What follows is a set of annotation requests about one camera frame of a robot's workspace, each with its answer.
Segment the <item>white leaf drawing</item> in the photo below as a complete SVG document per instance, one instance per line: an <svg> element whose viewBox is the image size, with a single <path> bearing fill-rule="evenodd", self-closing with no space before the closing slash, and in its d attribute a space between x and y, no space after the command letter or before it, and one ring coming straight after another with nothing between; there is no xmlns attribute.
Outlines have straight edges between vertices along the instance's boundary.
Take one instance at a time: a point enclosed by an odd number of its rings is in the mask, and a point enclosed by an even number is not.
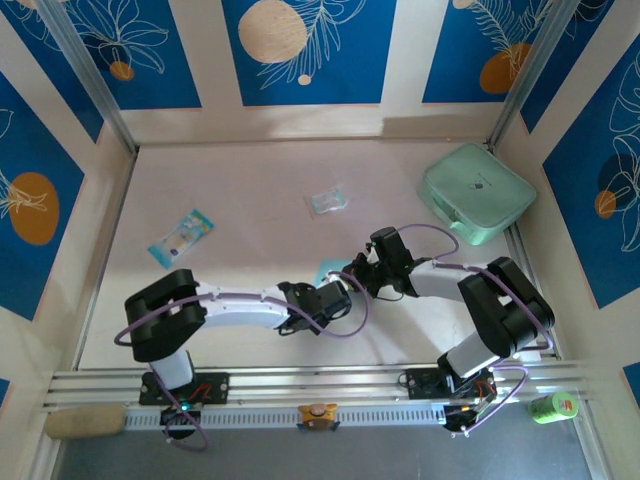
<svg viewBox="0 0 640 480"><path fill-rule="evenodd" d="M307 41L300 53L286 62L263 63L258 77L265 77L261 90L279 80L291 83L302 75L313 77L323 62L331 60L332 51L341 48L339 25L347 23L364 8L367 0L357 0L347 12L345 5L355 0L295 0L291 7L302 18Z"/></svg>
<svg viewBox="0 0 640 480"><path fill-rule="evenodd" d="M604 188L609 193L600 197L598 214L609 218L622 213L620 250L630 253L640 248L640 53L622 77L611 107L609 130L615 134L612 143L618 172Z"/></svg>
<svg viewBox="0 0 640 480"><path fill-rule="evenodd" d="M534 7L533 0L521 15L516 15L511 0L475 0L469 10L476 15L480 32L491 39L493 48L504 52L509 59L510 76L515 78L522 64L523 50L513 48L524 44L540 28L551 9L553 0L541 0Z"/></svg>
<svg viewBox="0 0 640 480"><path fill-rule="evenodd" d="M29 34L59 51L35 9L17 0L2 1ZM152 47L164 44L169 30L139 20L138 0L67 0L62 5L86 47L98 50L98 58L106 65L118 61L129 67L137 64L164 73L164 61Z"/></svg>
<svg viewBox="0 0 640 480"><path fill-rule="evenodd" d="M610 2L611 0L606 0L598 5L580 2L576 9L576 13L573 14L573 18L565 29L567 36L572 40L575 40L576 34L578 33L578 24L582 22L593 23L600 20L600 17L602 17L604 12L607 10L607 5Z"/></svg>
<svg viewBox="0 0 640 480"><path fill-rule="evenodd" d="M0 139L9 131L13 113L6 108L0 108ZM47 207L42 205L45 198L47 198L46 193L34 196L16 188L0 170L0 219L4 218L12 208L18 212L20 206L46 212Z"/></svg>

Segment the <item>beige circle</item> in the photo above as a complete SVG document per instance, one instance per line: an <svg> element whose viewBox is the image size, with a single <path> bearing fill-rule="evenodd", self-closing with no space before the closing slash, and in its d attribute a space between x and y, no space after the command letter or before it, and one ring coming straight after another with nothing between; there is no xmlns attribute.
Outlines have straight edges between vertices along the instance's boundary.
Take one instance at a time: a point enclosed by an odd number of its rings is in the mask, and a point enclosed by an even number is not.
<svg viewBox="0 0 640 480"><path fill-rule="evenodd" d="M453 6L458 10L469 8L476 0L453 0Z"/></svg>
<svg viewBox="0 0 640 480"><path fill-rule="evenodd" d="M31 8L34 9L36 8L36 4L34 2L34 0L16 0L18 3L21 3L22 5L24 5L27 8ZM62 2L67 2L68 0L58 0L59 3Z"/></svg>
<svg viewBox="0 0 640 480"><path fill-rule="evenodd" d="M281 0L260 0L238 24L240 43L251 58L262 63L291 60L307 44L302 17Z"/></svg>

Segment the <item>white table surface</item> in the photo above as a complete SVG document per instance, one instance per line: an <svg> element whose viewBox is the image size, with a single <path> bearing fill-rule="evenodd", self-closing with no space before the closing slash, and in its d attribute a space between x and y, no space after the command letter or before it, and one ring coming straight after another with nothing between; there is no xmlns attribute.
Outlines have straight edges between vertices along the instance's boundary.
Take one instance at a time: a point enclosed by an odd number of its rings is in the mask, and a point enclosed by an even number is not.
<svg viewBox="0 0 640 480"><path fill-rule="evenodd" d="M425 168L455 148L428 141L304 141L142 148L88 329L80 368L137 366L113 337L126 327L124 301L167 274L147 252L193 208L215 229L175 268L226 287L312 283L324 259L353 259L369 235L385 226L438 219L416 189ZM339 185L344 210L314 216L306 197ZM438 232L403 232L414 258L451 248ZM473 247L461 242L452 261L487 263L509 255L504 236ZM393 297L395 292L388 292ZM333 322L354 329L361 298ZM379 365L433 362L473 332L461 303L437 298L373 302L369 325L348 340L309 331L280 337L257 327L196 333L187 343L197 366Z"/></svg>

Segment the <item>sponge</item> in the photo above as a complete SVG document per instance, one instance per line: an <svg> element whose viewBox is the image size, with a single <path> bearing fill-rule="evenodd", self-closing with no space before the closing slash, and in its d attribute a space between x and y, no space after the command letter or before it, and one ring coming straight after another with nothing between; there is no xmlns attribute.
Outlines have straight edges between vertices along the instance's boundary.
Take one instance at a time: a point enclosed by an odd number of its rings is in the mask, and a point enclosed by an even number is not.
<svg viewBox="0 0 640 480"><path fill-rule="evenodd" d="M124 429L127 409L123 405L95 405L53 412L44 431L54 440L106 437Z"/></svg>

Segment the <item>metal bracket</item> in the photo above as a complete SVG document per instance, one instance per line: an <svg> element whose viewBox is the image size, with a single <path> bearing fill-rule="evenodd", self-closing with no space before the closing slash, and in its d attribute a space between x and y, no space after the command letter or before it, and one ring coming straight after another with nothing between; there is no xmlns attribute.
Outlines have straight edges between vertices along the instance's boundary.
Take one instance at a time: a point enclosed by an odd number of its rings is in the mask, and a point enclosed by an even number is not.
<svg viewBox="0 0 640 480"><path fill-rule="evenodd" d="M438 368L410 368L405 376L409 400L475 399L482 396L479 382L494 385L493 374L487 369L481 370L453 393L451 379Z"/></svg>
<svg viewBox="0 0 640 480"><path fill-rule="evenodd" d="M195 384L190 384L184 392L176 392L176 398L187 404L226 405L229 390L229 374L226 372L203 372L197 374ZM171 405L171 401L160 389L152 372L142 375L140 405Z"/></svg>

